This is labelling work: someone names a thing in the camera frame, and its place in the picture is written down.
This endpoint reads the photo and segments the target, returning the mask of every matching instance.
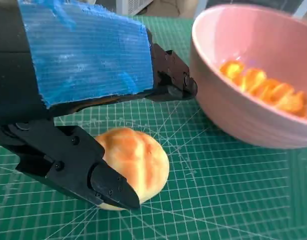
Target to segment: orange slice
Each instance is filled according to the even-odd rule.
[[[237,60],[231,60],[225,62],[221,67],[220,71],[224,74],[227,78],[233,80],[236,78],[240,73],[243,72],[245,66]]]

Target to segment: table surface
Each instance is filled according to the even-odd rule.
[[[192,20],[138,17],[164,49],[189,63]],[[307,239],[307,148],[265,149],[218,129],[195,100],[136,100],[55,120],[92,136],[143,131],[170,161],[164,189],[140,210],[109,212],[16,172],[0,147],[0,240]]]

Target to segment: pink bowl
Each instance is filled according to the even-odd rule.
[[[218,5],[196,18],[190,53],[197,101],[218,127],[256,146],[307,147],[307,119],[242,93],[223,77],[220,65],[237,57],[307,93],[307,22],[265,7]]]

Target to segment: blue tape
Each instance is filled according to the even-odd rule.
[[[53,105],[153,88],[146,27],[100,5],[18,0],[39,94]]]

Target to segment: bread roll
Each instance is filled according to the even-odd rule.
[[[123,175],[137,193],[140,204],[157,195],[169,176],[169,160],[151,136],[130,128],[114,128],[95,138],[104,149],[103,159]],[[123,210],[106,203],[105,210]]]

